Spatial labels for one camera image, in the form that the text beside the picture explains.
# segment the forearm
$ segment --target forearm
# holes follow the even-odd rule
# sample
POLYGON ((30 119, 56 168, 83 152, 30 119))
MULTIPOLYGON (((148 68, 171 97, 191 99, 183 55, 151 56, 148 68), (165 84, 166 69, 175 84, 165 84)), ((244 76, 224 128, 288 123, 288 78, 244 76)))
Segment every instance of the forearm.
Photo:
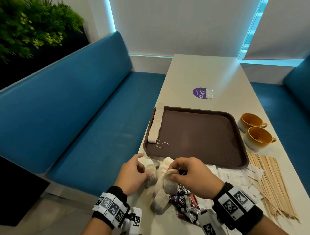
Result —
POLYGON ((100 219, 92 218, 81 235, 110 235, 112 229, 100 219))
POLYGON ((247 235, 288 235, 266 216, 247 235))

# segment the white table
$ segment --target white table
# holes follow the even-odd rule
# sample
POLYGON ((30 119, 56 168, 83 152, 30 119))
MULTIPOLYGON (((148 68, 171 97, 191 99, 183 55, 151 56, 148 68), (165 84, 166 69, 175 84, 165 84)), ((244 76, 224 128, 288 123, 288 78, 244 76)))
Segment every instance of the white table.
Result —
MULTIPOLYGON (((289 234, 310 233, 310 199, 237 58, 175 54, 157 102, 165 106, 224 111, 233 115, 236 121, 243 113, 261 117, 268 124, 266 129, 278 140, 258 153, 277 159, 300 218, 300 224, 290 220, 292 225, 289 225, 286 219, 279 223, 289 234), (193 89, 198 87, 213 89, 214 98, 195 97, 193 89)), ((143 142, 139 152, 145 153, 143 142)), ((141 234, 203 234, 198 226, 178 219, 173 206, 163 215, 154 215, 149 209, 152 200, 148 190, 130 198, 131 205, 143 211, 141 234)))

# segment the ceramic mug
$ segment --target ceramic mug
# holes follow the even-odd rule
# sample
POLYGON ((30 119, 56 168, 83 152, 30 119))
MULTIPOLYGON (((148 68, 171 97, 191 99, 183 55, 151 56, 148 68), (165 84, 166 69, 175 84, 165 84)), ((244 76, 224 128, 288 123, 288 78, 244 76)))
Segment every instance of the ceramic mug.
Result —
POLYGON ((238 127, 242 132, 247 132, 250 127, 260 126, 265 128, 267 123, 263 122, 263 120, 252 113, 244 113, 238 121, 238 127))
POLYGON ((258 126, 250 127, 243 140, 250 149, 256 152, 268 144, 277 141, 268 131, 258 126))

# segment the leaves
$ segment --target leaves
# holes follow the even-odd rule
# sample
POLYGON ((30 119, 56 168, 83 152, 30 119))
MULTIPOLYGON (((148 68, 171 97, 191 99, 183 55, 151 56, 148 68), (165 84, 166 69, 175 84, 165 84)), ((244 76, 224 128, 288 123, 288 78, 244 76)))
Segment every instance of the leaves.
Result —
POLYGON ((30 46, 61 45, 67 31, 81 32, 83 19, 63 2, 52 0, 0 1, 0 60, 8 54, 31 58, 30 46))

